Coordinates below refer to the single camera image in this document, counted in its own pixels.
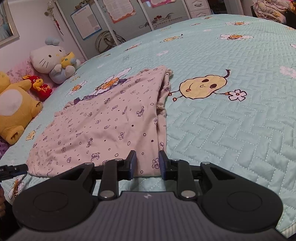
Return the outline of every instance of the yellow teddy bear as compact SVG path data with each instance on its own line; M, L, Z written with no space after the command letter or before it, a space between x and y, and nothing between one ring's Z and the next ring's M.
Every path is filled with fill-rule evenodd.
M9 77L0 72L0 136L10 145L18 141L43 108L42 102L27 93L31 86L31 80L11 84Z

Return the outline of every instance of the metal screw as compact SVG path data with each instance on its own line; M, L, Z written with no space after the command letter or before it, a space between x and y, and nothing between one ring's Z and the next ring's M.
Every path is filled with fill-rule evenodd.
M192 198L196 195L196 193L191 190L185 190L185 191L181 192L181 195L185 198Z
M110 198L113 197L115 194L111 190L105 190L100 193L100 196L103 198Z

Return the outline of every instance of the pink cloth with cartoon print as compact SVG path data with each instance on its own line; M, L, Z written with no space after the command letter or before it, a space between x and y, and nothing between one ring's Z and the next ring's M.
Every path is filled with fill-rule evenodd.
M137 153L136 176L160 175L159 150L166 150L165 66L145 69L123 84L55 114L27 160L35 176L55 176L85 162L103 165Z

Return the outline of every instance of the wall sconce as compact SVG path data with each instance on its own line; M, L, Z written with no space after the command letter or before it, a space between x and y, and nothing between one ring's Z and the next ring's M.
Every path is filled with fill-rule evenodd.
M47 3L47 12L44 13L45 16L50 16L53 18L53 21L55 22L56 26L58 27L60 33L63 35L61 28L59 27L59 23L58 21L55 19L54 17L54 13L53 13L53 9L54 9L54 3L49 1Z

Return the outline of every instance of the white wall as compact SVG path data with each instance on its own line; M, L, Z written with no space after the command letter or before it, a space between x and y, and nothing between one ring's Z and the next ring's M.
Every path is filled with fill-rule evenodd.
M242 9L244 11L244 15L252 16L251 6L253 5L252 0L241 0Z
M10 12L20 38L0 46L0 71L7 72L14 65L28 58L30 51L45 45L46 37L60 40L66 52L74 52L76 58L83 58L57 7L54 16L60 24L62 36L50 17L46 17L49 0L8 0Z

